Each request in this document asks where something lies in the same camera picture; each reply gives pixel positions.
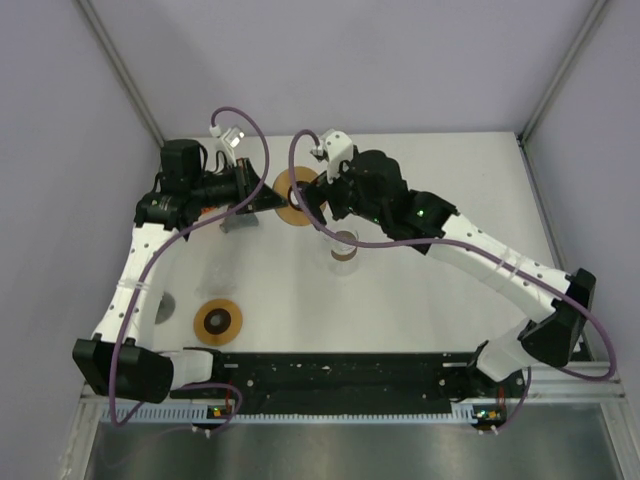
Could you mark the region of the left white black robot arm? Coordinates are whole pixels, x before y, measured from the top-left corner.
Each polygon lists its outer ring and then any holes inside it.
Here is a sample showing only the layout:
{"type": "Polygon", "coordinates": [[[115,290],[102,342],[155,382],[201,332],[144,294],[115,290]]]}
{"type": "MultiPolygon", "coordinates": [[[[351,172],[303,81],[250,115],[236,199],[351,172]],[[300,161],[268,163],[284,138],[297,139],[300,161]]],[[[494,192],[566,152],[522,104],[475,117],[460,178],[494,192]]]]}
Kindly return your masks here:
{"type": "Polygon", "coordinates": [[[136,205],[128,258],[109,307],[91,337],[77,340],[72,349],[95,394],[158,404],[187,384],[209,397],[226,387],[227,374],[214,364],[214,351],[153,348],[168,278],[200,217],[209,211],[220,218],[255,214],[286,204],[249,159],[222,158],[222,169],[214,172],[196,140],[169,140],[161,148],[161,170],[136,205]]]}

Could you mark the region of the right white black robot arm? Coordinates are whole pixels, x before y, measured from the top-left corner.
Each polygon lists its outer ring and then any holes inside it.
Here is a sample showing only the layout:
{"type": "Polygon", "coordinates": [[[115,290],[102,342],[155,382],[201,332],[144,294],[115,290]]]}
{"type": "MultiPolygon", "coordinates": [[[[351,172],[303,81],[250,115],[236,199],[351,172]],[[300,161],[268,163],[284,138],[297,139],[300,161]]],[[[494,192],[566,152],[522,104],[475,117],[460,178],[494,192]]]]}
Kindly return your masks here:
{"type": "Polygon", "coordinates": [[[594,296],[591,272],[548,268],[507,247],[450,202],[409,188],[398,162],[379,150],[355,152],[334,180],[322,173],[299,181],[293,168],[288,174],[300,209],[315,225],[326,223],[323,204],[337,220],[368,220],[395,243],[458,268],[524,313],[520,324],[474,352],[466,372],[474,393],[490,395],[512,373],[534,364],[566,369],[594,296]]]}

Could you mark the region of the glass carafe with wooden collar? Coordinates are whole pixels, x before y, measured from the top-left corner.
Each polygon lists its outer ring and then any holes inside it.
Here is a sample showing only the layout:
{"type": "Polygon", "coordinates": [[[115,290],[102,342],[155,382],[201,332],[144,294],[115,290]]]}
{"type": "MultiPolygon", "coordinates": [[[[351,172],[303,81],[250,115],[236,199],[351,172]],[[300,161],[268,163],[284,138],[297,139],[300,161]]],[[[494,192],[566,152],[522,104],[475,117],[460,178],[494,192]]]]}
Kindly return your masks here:
{"type": "Polygon", "coordinates": [[[358,248],[344,243],[344,240],[357,241],[355,230],[341,229],[335,233],[335,238],[324,235],[320,258],[327,269],[337,276],[353,274],[359,267],[358,248]]]}

